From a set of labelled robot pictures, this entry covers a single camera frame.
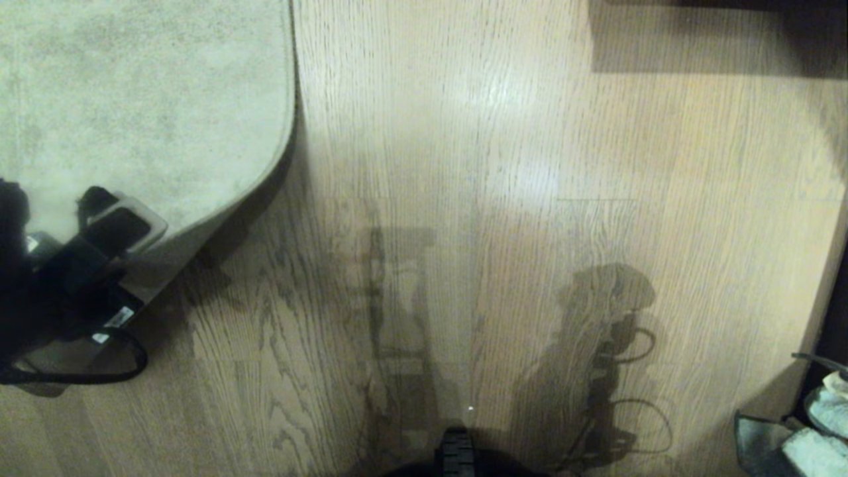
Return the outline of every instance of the black object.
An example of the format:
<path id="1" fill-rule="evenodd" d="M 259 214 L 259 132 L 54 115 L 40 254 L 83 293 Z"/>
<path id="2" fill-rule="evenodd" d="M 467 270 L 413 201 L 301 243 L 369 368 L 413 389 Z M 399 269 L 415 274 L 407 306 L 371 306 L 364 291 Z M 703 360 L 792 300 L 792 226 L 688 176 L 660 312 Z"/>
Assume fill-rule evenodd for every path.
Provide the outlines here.
<path id="1" fill-rule="evenodd" d="M 442 444 L 436 450 L 436 466 L 439 475 L 445 477 L 475 477 L 474 442 L 468 431 L 461 428 L 445 431 Z"/>
<path id="2" fill-rule="evenodd" d="M 751 477 L 799 477 L 781 449 L 793 432 L 782 424 L 737 412 L 734 435 L 739 466 Z"/>
<path id="3" fill-rule="evenodd" d="M 383 477 L 546 477 L 526 469 L 503 452 L 477 449 L 467 429 L 446 430 L 432 463 L 415 463 Z"/>
<path id="4" fill-rule="evenodd" d="M 106 326 L 125 321 L 143 305 L 120 287 L 123 271 L 109 266 L 151 228 L 126 208 L 91 222 L 117 200 L 105 189 L 90 188 L 79 203 L 80 232 L 46 262 L 33 263 L 25 247 L 26 194 L 18 184 L 0 179 L 0 384 L 106 384 L 131 379 L 147 366 L 147 352 L 135 338 Z M 53 340 L 89 339 L 94 334 L 130 346 L 136 367 L 114 374 L 59 374 L 14 366 Z"/>
<path id="5" fill-rule="evenodd" d="M 829 360 L 828 358 L 809 355 L 806 353 L 792 353 L 792 357 L 806 359 L 807 361 L 817 362 L 818 364 L 824 366 L 830 371 L 837 371 L 840 374 L 840 379 L 843 381 L 848 381 L 848 366 L 844 364 L 839 364 L 836 361 Z"/>

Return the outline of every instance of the black cable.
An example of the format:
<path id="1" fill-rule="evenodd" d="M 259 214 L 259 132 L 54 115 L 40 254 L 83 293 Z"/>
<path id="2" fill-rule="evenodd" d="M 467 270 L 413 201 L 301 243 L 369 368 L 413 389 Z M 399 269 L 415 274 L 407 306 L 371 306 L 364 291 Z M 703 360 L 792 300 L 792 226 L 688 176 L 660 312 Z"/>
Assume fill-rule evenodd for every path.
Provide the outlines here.
<path id="1" fill-rule="evenodd" d="M 645 351 L 644 353 L 638 355 L 638 356 L 633 356 L 633 357 L 629 357 L 629 358 L 615 360 L 615 361 L 612 362 L 613 364 L 628 364 L 630 362 L 639 361 L 640 359 L 647 357 L 654 350 L 654 347 L 656 347 L 656 336 L 654 336 L 653 333 L 651 333 L 649 330 L 647 330 L 645 328 L 636 328 L 635 333 L 636 334 L 641 333 L 641 334 L 644 334 L 645 336 L 648 337 L 648 340 L 650 340 L 650 345 L 648 346 L 648 350 Z"/>
<path id="2" fill-rule="evenodd" d="M 666 414 L 659 407 L 657 407 L 656 404 L 645 399 L 619 399 L 617 401 L 610 401 L 610 404 L 613 407 L 618 406 L 619 404 L 641 404 L 643 406 L 647 406 L 653 409 L 656 414 L 660 416 L 660 419 L 662 419 L 662 423 L 665 426 L 666 431 L 668 432 L 668 445 L 663 447 L 662 449 L 630 449 L 628 451 L 628 454 L 662 454 L 663 452 L 668 452 L 672 449 L 672 446 L 674 445 L 674 429 L 672 428 L 672 423 L 668 420 Z"/>
<path id="3" fill-rule="evenodd" d="M 99 328 L 92 334 L 105 334 L 118 341 L 127 343 L 136 361 L 135 369 L 123 373 L 40 373 L 29 372 L 23 369 L 7 367 L 0 369 L 0 384 L 28 384 L 28 383 L 53 383 L 53 384 L 112 384 L 128 381 L 135 378 L 148 366 L 148 353 L 144 346 L 132 334 L 120 328 Z"/>
<path id="4" fill-rule="evenodd" d="M 792 353 L 793 358 L 806 359 L 807 361 L 815 362 L 816 364 L 820 364 L 830 371 L 836 371 L 840 374 L 840 378 L 843 380 L 848 380 L 848 366 L 838 363 L 833 360 L 829 360 L 826 357 L 811 355 L 808 353 Z"/>

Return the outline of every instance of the wooden floor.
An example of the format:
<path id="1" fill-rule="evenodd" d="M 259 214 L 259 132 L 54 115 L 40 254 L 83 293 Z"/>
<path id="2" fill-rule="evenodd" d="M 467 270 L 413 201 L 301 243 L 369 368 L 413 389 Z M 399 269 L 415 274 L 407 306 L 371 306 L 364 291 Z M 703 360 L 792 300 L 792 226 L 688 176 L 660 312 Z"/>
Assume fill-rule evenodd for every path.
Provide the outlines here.
<path id="1" fill-rule="evenodd" d="M 133 325 L 144 375 L 0 390 L 0 474 L 379 475 L 457 423 L 739 474 L 845 239 L 844 56 L 658 3 L 295 2 L 287 167 Z"/>

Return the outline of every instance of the white label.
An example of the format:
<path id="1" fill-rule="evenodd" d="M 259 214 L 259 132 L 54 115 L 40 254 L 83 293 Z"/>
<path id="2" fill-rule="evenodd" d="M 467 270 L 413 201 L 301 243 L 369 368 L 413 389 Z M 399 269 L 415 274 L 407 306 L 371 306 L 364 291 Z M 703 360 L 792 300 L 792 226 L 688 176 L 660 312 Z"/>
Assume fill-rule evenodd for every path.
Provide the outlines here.
<path id="1" fill-rule="evenodd" d="M 126 323 L 130 318 L 132 318 L 132 315 L 135 315 L 135 314 L 136 313 L 133 310 L 124 306 L 123 308 L 118 310 L 118 312 L 115 313 L 115 315 L 113 317 L 111 317 L 109 319 L 109 321 L 107 321 L 103 325 L 103 327 L 104 328 L 120 328 L 120 327 L 124 326 L 124 323 Z M 105 343 L 106 340 L 108 340 L 108 339 L 109 339 L 109 336 L 107 334 L 97 333 L 97 334 L 92 335 L 92 340 L 97 341 L 101 345 L 103 343 Z"/>
<path id="2" fill-rule="evenodd" d="M 26 236 L 26 253 L 31 254 L 32 251 L 35 250 L 37 247 L 38 247 L 38 240 L 35 240 L 34 238 L 27 235 Z"/>

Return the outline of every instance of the black wheel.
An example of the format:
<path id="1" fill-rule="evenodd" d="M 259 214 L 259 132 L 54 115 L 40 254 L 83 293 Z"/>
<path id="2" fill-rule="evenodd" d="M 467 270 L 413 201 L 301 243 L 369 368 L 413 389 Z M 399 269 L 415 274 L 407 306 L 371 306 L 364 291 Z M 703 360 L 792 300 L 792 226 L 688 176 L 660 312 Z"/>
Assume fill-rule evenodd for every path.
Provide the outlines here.
<path id="1" fill-rule="evenodd" d="M 436 450 L 438 475 L 444 477 L 475 477 L 474 443 L 468 431 L 460 428 L 448 429 L 442 444 Z"/>

